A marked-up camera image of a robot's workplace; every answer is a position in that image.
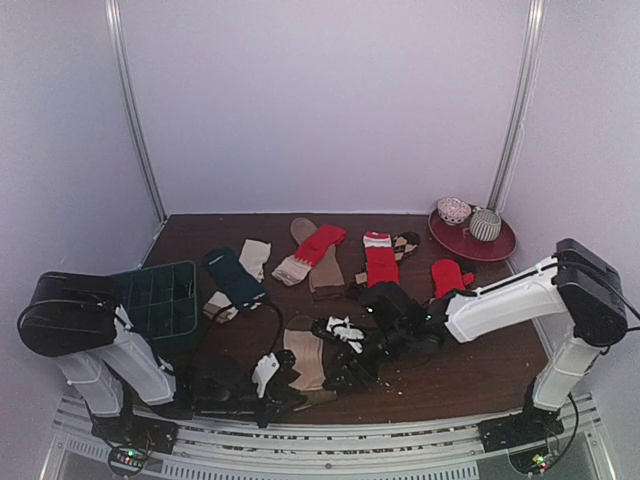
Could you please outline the beige brown striped long sock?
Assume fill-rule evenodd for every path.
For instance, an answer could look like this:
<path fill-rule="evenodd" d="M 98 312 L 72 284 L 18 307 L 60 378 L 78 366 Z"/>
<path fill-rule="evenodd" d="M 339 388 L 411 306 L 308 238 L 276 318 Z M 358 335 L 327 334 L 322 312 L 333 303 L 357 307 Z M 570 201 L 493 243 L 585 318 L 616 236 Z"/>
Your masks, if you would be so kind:
<path fill-rule="evenodd" d="M 298 376 L 289 383 L 297 390 L 305 402 L 295 408 L 302 411 L 314 406 L 328 404 L 337 399 L 335 391 L 326 390 L 323 366 L 324 343 L 312 331 L 314 319 L 307 315 L 292 318 L 283 333 L 283 347 L 295 356 L 293 370 Z"/>

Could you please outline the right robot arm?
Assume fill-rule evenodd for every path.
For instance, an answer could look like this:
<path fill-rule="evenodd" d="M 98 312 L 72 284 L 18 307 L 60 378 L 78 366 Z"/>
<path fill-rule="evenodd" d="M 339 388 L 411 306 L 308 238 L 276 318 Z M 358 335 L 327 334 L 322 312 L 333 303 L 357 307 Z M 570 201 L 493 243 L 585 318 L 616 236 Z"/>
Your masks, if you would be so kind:
<path fill-rule="evenodd" d="M 376 328 L 361 334 L 348 320 L 327 321 L 324 333 L 345 344 L 326 372 L 327 389 L 375 381 L 385 357 L 410 347 L 433 355 L 446 337 L 468 343 L 533 318 L 568 315 L 572 327 L 532 381 L 523 412 L 513 419 L 513 433 L 526 442 L 550 426 L 551 416 L 596 357 L 626 336 L 626 314 L 632 309 L 617 270 L 571 238 L 559 241 L 554 254 L 533 267 L 486 287 L 454 289 L 420 304 L 399 285 L 386 282 L 365 289 L 359 302 Z"/>

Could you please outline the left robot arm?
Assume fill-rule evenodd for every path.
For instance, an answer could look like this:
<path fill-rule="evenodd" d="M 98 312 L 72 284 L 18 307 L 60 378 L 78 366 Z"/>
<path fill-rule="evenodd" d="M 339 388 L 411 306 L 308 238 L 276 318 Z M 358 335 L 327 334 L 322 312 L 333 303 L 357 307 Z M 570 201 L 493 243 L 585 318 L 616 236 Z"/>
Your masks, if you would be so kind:
<path fill-rule="evenodd" d="M 250 373 L 228 356 L 175 369 L 135 328 L 117 283 L 106 276 L 42 274 L 17 330 L 29 350 L 57 364 L 92 421 L 123 444 L 144 433 L 134 398 L 168 420 L 247 416 L 261 428 L 306 402 L 288 384 L 290 350 L 264 355 Z"/>

